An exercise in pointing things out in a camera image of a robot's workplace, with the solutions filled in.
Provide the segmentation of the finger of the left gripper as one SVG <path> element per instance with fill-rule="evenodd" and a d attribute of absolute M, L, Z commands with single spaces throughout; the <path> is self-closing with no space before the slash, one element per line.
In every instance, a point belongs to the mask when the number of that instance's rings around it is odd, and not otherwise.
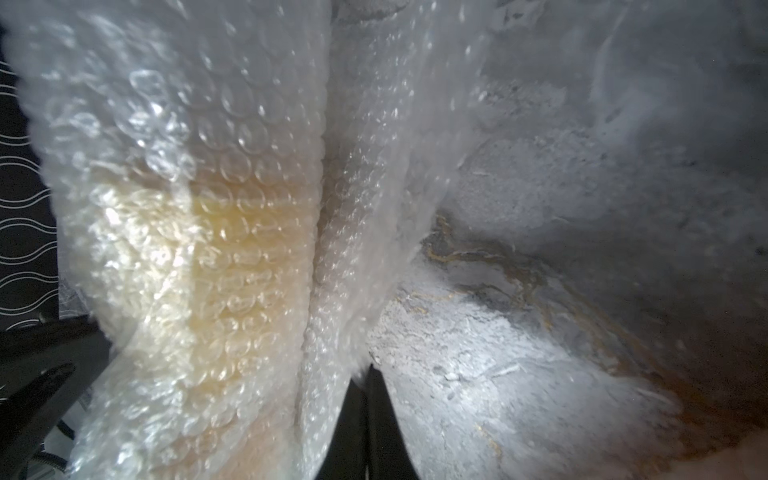
<path fill-rule="evenodd" d="M 11 479 L 101 375 L 111 343 L 86 316 L 1 333 L 1 477 Z"/>

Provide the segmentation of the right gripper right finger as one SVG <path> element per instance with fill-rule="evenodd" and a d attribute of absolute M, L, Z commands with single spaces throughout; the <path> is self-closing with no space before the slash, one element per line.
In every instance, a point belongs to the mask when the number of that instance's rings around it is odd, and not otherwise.
<path fill-rule="evenodd" d="M 419 480 L 383 374 L 370 365 L 366 381 L 368 472 L 372 480 Z"/>

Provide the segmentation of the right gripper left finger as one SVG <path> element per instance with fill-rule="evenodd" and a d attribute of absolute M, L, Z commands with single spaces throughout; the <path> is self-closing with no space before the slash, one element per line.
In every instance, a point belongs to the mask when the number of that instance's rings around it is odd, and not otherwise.
<path fill-rule="evenodd" d="M 349 382 L 326 457 L 316 480 L 366 480 L 368 417 L 365 391 Z"/>

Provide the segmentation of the yellow wine glass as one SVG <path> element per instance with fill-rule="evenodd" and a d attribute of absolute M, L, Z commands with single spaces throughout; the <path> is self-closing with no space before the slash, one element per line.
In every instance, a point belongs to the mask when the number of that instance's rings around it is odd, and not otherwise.
<path fill-rule="evenodd" d="M 77 478 L 292 474 L 318 200 L 276 174 L 107 191 L 93 306 L 119 353 Z"/>

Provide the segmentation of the bubble wrap of yellow glass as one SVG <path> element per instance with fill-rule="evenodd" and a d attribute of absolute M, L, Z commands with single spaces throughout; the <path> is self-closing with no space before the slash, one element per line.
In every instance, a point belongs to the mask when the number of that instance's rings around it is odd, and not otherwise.
<path fill-rule="evenodd" d="M 308 479 L 467 155 L 491 1 L 5 1 L 114 358 L 73 479 Z"/>

